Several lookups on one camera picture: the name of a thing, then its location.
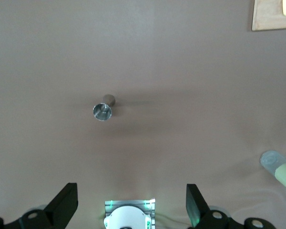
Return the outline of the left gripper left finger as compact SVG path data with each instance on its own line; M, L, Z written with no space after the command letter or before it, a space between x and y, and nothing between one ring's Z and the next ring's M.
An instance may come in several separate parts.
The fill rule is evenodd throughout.
M68 183L44 208L34 209L21 217L22 229L64 229L78 207L76 183Z

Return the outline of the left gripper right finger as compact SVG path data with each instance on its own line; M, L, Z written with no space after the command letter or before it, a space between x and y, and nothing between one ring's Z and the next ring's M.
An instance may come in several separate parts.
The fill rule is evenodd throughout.
M186 211L190 229L243 229L244 226L223 211L211 210L196 184L186 185Z

